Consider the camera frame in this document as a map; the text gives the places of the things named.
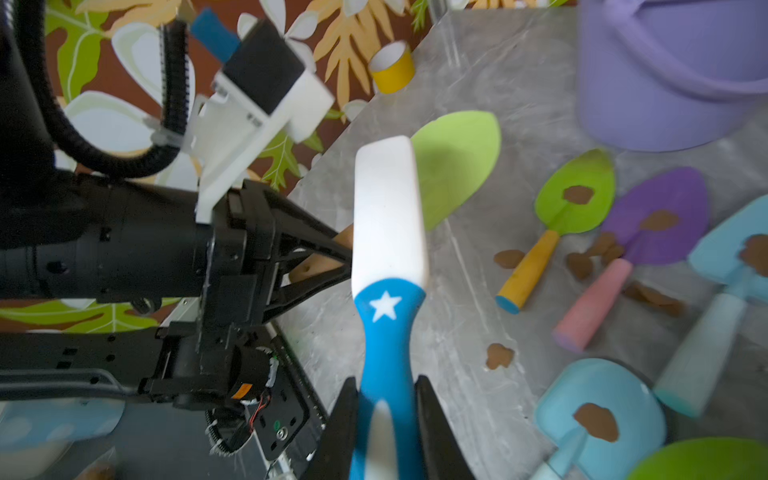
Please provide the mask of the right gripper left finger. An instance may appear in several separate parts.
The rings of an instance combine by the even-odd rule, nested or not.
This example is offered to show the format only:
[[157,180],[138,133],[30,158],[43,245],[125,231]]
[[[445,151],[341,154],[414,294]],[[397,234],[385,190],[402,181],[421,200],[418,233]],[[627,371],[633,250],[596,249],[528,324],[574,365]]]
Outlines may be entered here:
[[358,397],[356,379],[348,377],[302,480],[349,479],[357,438]]

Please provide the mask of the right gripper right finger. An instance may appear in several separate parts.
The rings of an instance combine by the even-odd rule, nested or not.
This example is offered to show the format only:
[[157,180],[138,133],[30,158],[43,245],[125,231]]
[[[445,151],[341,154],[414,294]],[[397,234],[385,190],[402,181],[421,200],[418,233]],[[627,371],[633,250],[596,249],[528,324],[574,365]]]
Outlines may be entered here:
[[458,442],[426,375],[415,382],[417,418],[426,478],[474,480]]

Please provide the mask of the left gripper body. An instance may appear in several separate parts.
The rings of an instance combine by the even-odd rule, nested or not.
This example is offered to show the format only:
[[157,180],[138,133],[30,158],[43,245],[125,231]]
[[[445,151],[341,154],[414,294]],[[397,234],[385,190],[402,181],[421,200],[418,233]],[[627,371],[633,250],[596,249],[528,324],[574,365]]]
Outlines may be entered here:
[[140,393],[209,410],[239,409],[267,389],[276,362],[256,331],[277,278],[279,200],[264,184],[247,181],[216,206],[197,317],[158,330],[158,365]]

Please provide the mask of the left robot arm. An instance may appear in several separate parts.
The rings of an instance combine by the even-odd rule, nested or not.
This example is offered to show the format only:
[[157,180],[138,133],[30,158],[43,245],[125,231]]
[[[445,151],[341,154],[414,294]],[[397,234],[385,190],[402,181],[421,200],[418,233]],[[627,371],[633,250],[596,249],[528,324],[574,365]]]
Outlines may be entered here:
[[183,4],[159,30],[162,115],[121,157],[56,101],[41,1],[1,5],[1,296],[152,309],[200,301],[195,323],[85,339],[3,336],[5,400],[69,397],[238,410],[277,364],[256,328],[347,280],[336,232],[243,174],[279,134],[309,138],[333,105],[275,25],[243,37]]

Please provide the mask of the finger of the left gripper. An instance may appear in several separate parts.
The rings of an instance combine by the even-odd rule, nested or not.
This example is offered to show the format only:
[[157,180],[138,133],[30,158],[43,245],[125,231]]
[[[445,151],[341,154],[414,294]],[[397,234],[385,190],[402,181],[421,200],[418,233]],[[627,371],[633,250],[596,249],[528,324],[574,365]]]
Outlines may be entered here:
[[336,268],[295,284],[283,285],[283,277],[279,276],[274,282],[268,302],[264,307],[263,323],[266,324],[274,320],[314,295],[349,280],[350,277],[350,267]]
[[291,201],[279,200],[272,207],[272,214],[283,259],[296,259],[303,253],[305,256],[318,254],[342,264],[351,263],[351,249],[334,240],[337,232]]

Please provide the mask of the green trowel yellow handle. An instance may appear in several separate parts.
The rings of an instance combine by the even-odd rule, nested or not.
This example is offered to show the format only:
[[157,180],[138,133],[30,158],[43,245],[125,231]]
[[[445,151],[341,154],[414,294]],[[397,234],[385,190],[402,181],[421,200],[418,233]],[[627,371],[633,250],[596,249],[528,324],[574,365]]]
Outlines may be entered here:
[[600,226],[616,194],[614,166],[608,153],[592,149],[568,161],[542,186],[534,202],[546,227],[496,295],[500,308],[519,313],[547,268],[560,239]]

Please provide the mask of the white brush blue handle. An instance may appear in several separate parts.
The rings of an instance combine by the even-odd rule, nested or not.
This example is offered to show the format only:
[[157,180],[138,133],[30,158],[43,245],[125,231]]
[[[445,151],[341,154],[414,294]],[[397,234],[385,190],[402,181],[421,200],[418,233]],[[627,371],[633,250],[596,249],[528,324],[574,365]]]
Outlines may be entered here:
[[422,479],[410,338],[429,279],[415,152],[406,136],[361,147],[354,165],[351,293],[363,324],[352,479]]

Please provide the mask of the green square trowel wooden handle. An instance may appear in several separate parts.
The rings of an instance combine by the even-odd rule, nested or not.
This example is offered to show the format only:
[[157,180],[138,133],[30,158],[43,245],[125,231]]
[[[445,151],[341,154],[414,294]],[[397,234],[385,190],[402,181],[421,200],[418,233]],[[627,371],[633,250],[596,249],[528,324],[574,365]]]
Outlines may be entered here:
[[464,110],[442,115],[411,136],[429,232],[466,203],[493,172],[501,153],[497,117]]

